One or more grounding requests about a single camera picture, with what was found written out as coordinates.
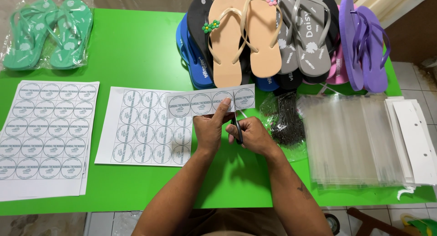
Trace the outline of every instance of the peach flip-flop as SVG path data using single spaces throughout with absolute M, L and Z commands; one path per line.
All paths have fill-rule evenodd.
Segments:
M 276 10 L 281 16 L 278 27 L 276 27 Z M 250 40 L 250 44 L 247 45 L 252 50 L 250 55 L 252 73 L 259 78 L 272 77 L 282 65 L 277 42 L 282 26 L 282 13 L 277 6 L 277 0 L 246 0 L 240 24 L 242 36 L 245 25 Z
M 241 66 L 239 55 L 246 43 L 239 46 L 241 39 L 241 10 L 245 0 L 214 0 L 209 10 L 210 21 L 209 50 L 214 58 L 214 83 L 218 88 L 233 87 L 241 84 Z

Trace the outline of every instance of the sticker sheet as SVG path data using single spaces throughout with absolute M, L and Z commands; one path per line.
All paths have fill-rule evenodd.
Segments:
M 111 87 L 94 163 L 183 166 L 193 117 L 168 118 L 166 95 L 174 92 Z
M 169 118 L 214 114 L 221 101 L 231 99 L 228 112 L 255 108 L 255 85 L 213 88 L 166 95 Z
M 98 88 L 20 82 L 0 133 L 0 201 L 85 194 Z

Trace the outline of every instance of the sticker logo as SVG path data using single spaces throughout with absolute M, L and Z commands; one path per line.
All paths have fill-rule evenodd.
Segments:
M 93 104 L 88 101 L 82 101 L 74 107 L 74 116 L 78 118 L 87 118 L 93 113 Z
M 154 123 L 156 121 L 156 118 L 156 111 L 151 108 L 143 109 L 139 113 L 139 121 L 144 125 L 150 125 Z
M 80 88 L 79 90 L 79 99 L 87 101 L 87 100 L 91 100 L 94 98 L 94 96 L 96 96 L 97 90 L 96 87 L 94 87 L 94 85 L 85 85 L 82 88 Z
M 211 99 L 206 94 L 196 94 L 191 99 L 191 110 L 197 115 L 205 115 L 211 108 Z
M 46 179 L 51 179 L 61 171 L 61 162 L 57 158 L 50 157 L 41 162 L 39 175 Z
M 183 96 L 173 97 L 170 99 L 168 105 L 170 113 L 177 118 L 185 117 L 190 112 L 190 103 L 188 99 Z
M 119 163 L 128 161 L 132 157 L 131 145 L 127 143 L 118 144 L 112 151 L 112 157 Z
M 247 109 L 255 102 L 255 94 L 248 88 L 242 88 L 235 94 L 235 107 Z
M 120 120 L 124 124 L 132 124 L 138 120 L 138 110 L 133 107 L 127 107 L 120 113 Z
M 173 139 L 173 130 L 167 126 L 156 130 L 155 139 L 159 144 L 168 144 Z
M 63 136 L 68 131 L 69 123 L 64 118 L 57 118 L 53 120 L 48 126 L 48 133 L 52 137 Z
M 130 124 L 123 125 L 119 127 L 117 130 L 117 139 L 120 142 L 124 142 L 124 143 L 130 142 L 134 139 L 134 137 L 135 137 L 135 128 Z
M 123 96 L 124 104 L 130 107 L 138 105 L 140 101 L 141 101 L 141 94 L 136 90 L 128 91 Z
M 175 121 L 180 127 L 187 127 L 193 123 L 193 117 L 176 118 Z
M 232 110 L 232 107 L 234 105 L 233 96 L 232 96 L 232 94 L 230 94 L 226 91 L 220 91 L 212 97 L 212 106 L 214 107 L 214 109 L 217 110 L 221 101 L 226 99 L 226 98 L 231 99 L 231 104 L 229 104 L 228 111 Z
M 61 173 L 67 179 L 82 174 L 82 162 L 75 157 L 67 159 L 61 166 Z
M 85 150 L 85 141 L 81 138 L 73 138 L 65 144 L 65 153 L 70 157 L 82 155 Z
M 64 141 L 61 138 L 51 138 L 44 144 L 44 154 L 49 157 L 59 156 L 65 148 Z
M 139 144 L 134 150 L 134 160 L 137 163 L 145 163 L 152 157 L 152 148 L 148 144 Z
M 36 104 L 33 113 L 39 118 L 45 118 L 52 114 L 53 110 L 55 110 L 55 105 L 53 102 L 45 100 Z
M 191 156 L 191 151 L 186 146 L 177 146 L 173 149 L 173 152 L 171 154 L 171 158 L 173 161 L 177 164 L 184 164 L 186 163 Z
M 15 104 L 12 108 L 12 114 L 14 114 L 17 118 L 24 118 L 26 116 L 29 116 L 33 109 L 35 108 L 35 105 L 30 100 L 22 100 L 19 103 Z
M 58 94 L 59 87 L 54 83 L 50 83 L 42 86 L 39 96 L 45 100 L 53 100 L 58 96 Z
M 11 158 L 0 159 L 0 180 L 7 179 L 14 174 L 17 164 Z
M 4 139 L 0 143 L 0 156 L 2 157 L 15 156 L 20 151 L 20 148 L 21 148 L 21 141 L 18 138 L 9 137 L 7 139 Z
M 89 127 L 88 121 L 80 118 L 70 123 L 68 131 L 74 137 L 81 137 L 88 132 Z
M 61 91 L 59 92 L 59 96 L 63 100 L 72 100 L 76 98 L 77 94 L 79 93 L 79 89 L 74 84 L 68 84 L 61 88 Z
M 74 105 L 70 101 L 62 101 L 55 107 L 55 116 L 58 118 L 66 118 L 73 113 Z
M 138 128 L 135 136 L 140 143 L 146 144 L 153 140 L 155 130 L 149 125 L 144 125 Z
M 166 96 L 166 94 L 169 94 L 169 93 L 164 93 L 160 97 L 160 105 L 161 105 L 162 108 L 167 108 L 167 105 L 165 105 L 165 96 Z
M 18 163 L 17 168 L 15 169 L 15 174 L 20 179 L 25 180 L 36 175 L 38 169 L 39 169 L 38 161 L 36 159 L 28 157 Z
M 158 113 L 158 122 L 162 126 L 169 126 L 174 122 L 174 118 L 168 119 L 167 110 L 164 109 Z
M 45 118 L 37 118 L 29 123 L 28 134 L 33 137 L 43 135 L 48 129 L 48 122 Z
M 174 132 L 174 141 L 178 145 L 186 145 L 191 141 L 191 131 L 188 128 L 178 128 Z
M 41 153 L 44 144 L 40 138 L 29 138 L 23 142 L 21 153 L 26 157 L 34 157 Z
M 155 107 L 158 104 L 158 101 L 160 101 L 159 95 L 155 92 L 146 92 L 141 97 L 141 103 L 147 108 Z
M 20 88 L 18 93 L 23 100 L 31 100 L 38 96 L 39 86 L 35 83 L 28 83 Z
M 153 150 L 153 160 L 157 163 L 166 163 L 170 160 L 171 149 L 167 145 L 159 145 Z
M 10 137 L 16 137 L 27 129 L 27 121 L 24 118 L 16 118 L 10 121 L 5 127 L 5 133 Z

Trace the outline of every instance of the tattoo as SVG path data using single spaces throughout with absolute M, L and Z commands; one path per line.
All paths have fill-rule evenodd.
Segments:
M 302 181 L 301 181 L 301 187 L 298 188 L 298 190 L 302 192 L 303 197 L 304 197 L 306 200 L 309 200 L 309 199 L 312 199 L 312 198 L 313 198 L 313 196 L 311 195 L 311 193 L 309 192 L 309 190 L 306 188 L 305 184 L 303 184 Z

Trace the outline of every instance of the green flip-flop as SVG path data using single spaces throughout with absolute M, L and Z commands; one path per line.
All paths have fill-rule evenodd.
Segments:
M 4 57 L 3 66 L 12 70 L 27 70 L 38 63 L 48 31 L 56 24 L 55 14 L 51 12 L 57 9 L 52 0 L 37 0 L 10 16 L 14 40 Z M 16 14 L 19 14 L 17 24 L 14 21 Z
M 57 69 L 72 69 L 82 62 L 85 44 L 93 25 L 93 15 L 81 0 L 65 0 L 58 12 L 59 37 L 52 29 L 57 47 L 50 57 L 50 64 Z

